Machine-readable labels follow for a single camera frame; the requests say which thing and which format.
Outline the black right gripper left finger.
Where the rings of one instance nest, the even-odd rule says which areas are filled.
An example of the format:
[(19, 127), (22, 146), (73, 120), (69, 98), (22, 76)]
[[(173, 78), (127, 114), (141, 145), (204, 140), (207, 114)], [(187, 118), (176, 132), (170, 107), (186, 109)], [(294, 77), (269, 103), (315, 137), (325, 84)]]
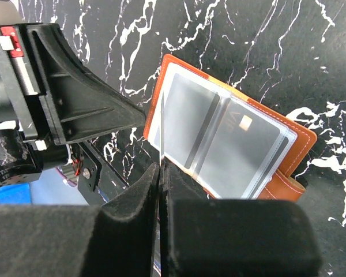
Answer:
[(0, 205), (0, 276), (151, 276), (159, 165), (104, 205)]

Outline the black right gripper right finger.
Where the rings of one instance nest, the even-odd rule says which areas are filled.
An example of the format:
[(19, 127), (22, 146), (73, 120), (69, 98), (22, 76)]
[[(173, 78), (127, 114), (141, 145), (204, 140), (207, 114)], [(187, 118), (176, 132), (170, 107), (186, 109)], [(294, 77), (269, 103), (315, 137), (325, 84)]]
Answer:
[(322, 255), (300, 206), (203, 199), (178, 168), (160, 176), (163, 276), (317, 276)]

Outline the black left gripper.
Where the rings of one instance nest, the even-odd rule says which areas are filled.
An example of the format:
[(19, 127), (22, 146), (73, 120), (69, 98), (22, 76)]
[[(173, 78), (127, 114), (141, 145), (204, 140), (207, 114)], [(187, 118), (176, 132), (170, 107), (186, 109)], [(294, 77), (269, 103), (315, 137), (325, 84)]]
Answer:
[(82, 64), (58, 24), (0, 24), (0, 187), (68, 164), (67, 144), (145, 121)]

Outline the orange leather card holder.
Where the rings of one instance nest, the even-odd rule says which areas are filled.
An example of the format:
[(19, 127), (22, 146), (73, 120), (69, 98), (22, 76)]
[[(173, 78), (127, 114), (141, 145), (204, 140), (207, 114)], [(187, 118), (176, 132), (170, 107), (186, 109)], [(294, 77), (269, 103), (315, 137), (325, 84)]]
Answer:
[(164, 56), (144, 137), (217, 199), (296, 201), (292, 174), (316, 134), (171, 55)]

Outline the black credit card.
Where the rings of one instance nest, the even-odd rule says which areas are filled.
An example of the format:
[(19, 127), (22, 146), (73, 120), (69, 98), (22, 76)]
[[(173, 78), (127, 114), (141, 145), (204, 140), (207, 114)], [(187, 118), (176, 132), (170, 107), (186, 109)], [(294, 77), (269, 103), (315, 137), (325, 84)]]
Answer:
[(179, 73), (164, 91), (164, 151), (189, 169), (220, 96), (206, 80), (192, 80)]
[(231, 99), (212, 135), (199, 181), (217, 199), (250, 198), (271, 168), (286, 131), (266, 113)]

